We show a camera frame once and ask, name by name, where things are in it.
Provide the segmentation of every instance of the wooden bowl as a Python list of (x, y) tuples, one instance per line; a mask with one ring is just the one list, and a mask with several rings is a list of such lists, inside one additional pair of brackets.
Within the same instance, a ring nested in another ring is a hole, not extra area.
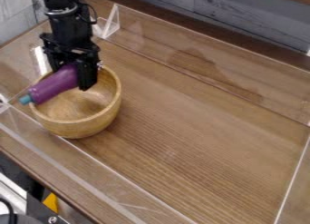
[(31, 103), (31, 109), (36, 120), (54, 134), (80, 139), (99, 133), (111, 124), (120, 104), (120, 79), (106, 67), (99, 70), (98, 82), (91, 89), (86, 92), (78, 88), (68, 90), (40, 105)]

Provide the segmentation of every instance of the screw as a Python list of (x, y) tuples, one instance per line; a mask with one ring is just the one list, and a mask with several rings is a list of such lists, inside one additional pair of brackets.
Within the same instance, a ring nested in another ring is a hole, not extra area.
[(50, 223), (50, 224), (58, 223), (58, 217), (51, 217), (51, 218), (48, 219), (48, 223)]

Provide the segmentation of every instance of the purple object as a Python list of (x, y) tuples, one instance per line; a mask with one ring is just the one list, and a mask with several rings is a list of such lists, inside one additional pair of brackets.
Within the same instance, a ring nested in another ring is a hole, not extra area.
[(78, 86), (76, 71), (74, 63), (62, 66), (56, 73), (30, 88), (28, 95), (22, 97), (19, 101), (23, 104), (28, 102), (40, 104), (64, 91), (75, 88)]

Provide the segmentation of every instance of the robotic arm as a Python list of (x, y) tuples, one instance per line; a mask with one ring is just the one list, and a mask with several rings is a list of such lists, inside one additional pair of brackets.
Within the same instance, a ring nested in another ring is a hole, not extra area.
[(91, 20), (88, 10), (94, 8), (83, 0), (44, 0), (44, 3), (52, 33), (43, 33), (40, 38), (48, 62), (54, 72), (75, 63), (78, 85), (86, 91), (98, 82), (99, 47), (91, 41), (92, 24), (98, 20)]

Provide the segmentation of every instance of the bowl rim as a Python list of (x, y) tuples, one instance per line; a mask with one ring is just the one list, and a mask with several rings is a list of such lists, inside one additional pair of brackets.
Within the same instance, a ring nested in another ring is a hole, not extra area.
[[(91, 115), (90, 117), (87, 118), (83, 118), (83, 119), (78, 119), (78, 120), (70, 120), (70, 121), (66, 121), (66, 120), (59, 120), (59, 119), (51, 119), (47, 115), (44, 115), (38, 109), (36, 109), (36, 106), (35, 106), (35, 103), (30, 103), (30, 106), (31, 106), (31, 109), (32, 109), (32, 112), (35, 113), (35, 115), (38, 115), (43, 120), (46, 121), (50, 121), (50, 122), (56, 122), (58, 124), (76, 124), (76, 123), (80, 123), (80, 122), (88, 122), (88, 121), (92, 121), (98, 116), (102, 116), (102, 114), (104, 114), (104, 112), (107, 112), (111, 107), (115, 105), (115, 103), (119, 101), (119, 98), (120, 98), (120, 95), (122, 95), (122, 82), (120, 82), (120, 78), (118, 76), (118, 74), (111, 70), (110, 67), (107, 66), (103, 66), (102, 69), (99, 70), (106, 70), (115, 82), (116, 82), (116, 93), (112, 97), (112, 101), (110, 103), (110, 105), (98, 113), (95, 113), (94, 115)], [(40, 82), (52, 72), (48, 72), (47, 74), (44, 74), (36, 82)]]

